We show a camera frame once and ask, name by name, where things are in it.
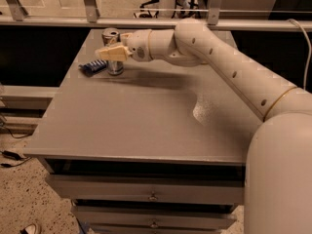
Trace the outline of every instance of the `drawer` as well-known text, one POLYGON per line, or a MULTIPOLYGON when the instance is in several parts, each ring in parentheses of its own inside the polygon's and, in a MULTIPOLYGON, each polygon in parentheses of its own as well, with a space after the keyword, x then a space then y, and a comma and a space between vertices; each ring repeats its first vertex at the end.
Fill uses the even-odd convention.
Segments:
POLYGON ((78 175, 49 175, 62 198, 186 204, 241 205, 238 182, 78 175))
POLYGON ((221 234, 221 230, 198 230, 181 228, 140 228, 124 227, 105 224, 92 224, 90 226, 96 233, 100 234, 221 234))
POLYGON ((150 229, 184 228, 218 230, 227 229, 235 222, 231 214, 179 212, 171 209, 74 207, 73 213, 82 222, 106 225, 124 225, 150 229))

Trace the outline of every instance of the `drawer knob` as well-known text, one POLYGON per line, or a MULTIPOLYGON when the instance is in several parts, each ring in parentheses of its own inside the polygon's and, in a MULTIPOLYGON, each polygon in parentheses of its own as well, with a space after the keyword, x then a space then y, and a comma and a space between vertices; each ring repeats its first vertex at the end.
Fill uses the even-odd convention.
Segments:
POLYGON ((148 197, 149 202, 157 202, 158 198, 155 196, 155 193, 152 193, 152 195, 150 195, 148 197))
POLYGON ((151 227, 152 229, 157 229, 159 226, 158 226, 158 224, 157 224, 156 222, 153 222, 153 223, 150 225, 150 227, 151 227))

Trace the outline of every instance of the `white cable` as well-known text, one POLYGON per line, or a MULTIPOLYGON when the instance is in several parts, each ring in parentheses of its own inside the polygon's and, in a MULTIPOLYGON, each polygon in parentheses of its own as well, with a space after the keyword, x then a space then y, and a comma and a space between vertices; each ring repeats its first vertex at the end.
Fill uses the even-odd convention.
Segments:
POLYGON ((309 47, 309 54, 308 54, 308 59, 305 64, 305 69, 304 69, 304 77, 303 77, 303 89, 306 90, 306 80, 307 80, 307 75, 308 75, 308 70, 309 70, 309 65, 310 65, 310 60, 311 60, 311 41, 309 39, 308 34, 306 33, 305 29, 301 26, 301 24, 295 20, 295 19, 288 19, 293 25, 299 27, 302 30, 302 33, 304 34, 304 37, 306 39, 306 42, 309 47))

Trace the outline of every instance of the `gray tabletop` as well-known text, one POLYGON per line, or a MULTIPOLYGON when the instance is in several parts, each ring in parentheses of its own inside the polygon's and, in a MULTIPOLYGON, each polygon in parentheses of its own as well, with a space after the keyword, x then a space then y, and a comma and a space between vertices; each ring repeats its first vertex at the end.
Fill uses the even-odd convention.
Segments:
POLYGON ((85 77, 93 29, 24 154, 34 157, 242 164, 261 122, 206 64, 127 60, 120 76, 85 77))

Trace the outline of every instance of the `desk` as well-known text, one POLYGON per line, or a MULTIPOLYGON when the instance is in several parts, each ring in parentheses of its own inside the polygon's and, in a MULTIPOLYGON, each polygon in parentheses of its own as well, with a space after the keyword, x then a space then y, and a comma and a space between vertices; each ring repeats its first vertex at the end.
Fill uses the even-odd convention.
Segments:
POLYGON ((101 33, 91 30, 24 154, 97 231, 227 228, 261 122, 206 64, 127 60, 120 76, 85 77, 79 64, 95 58, 101 33))

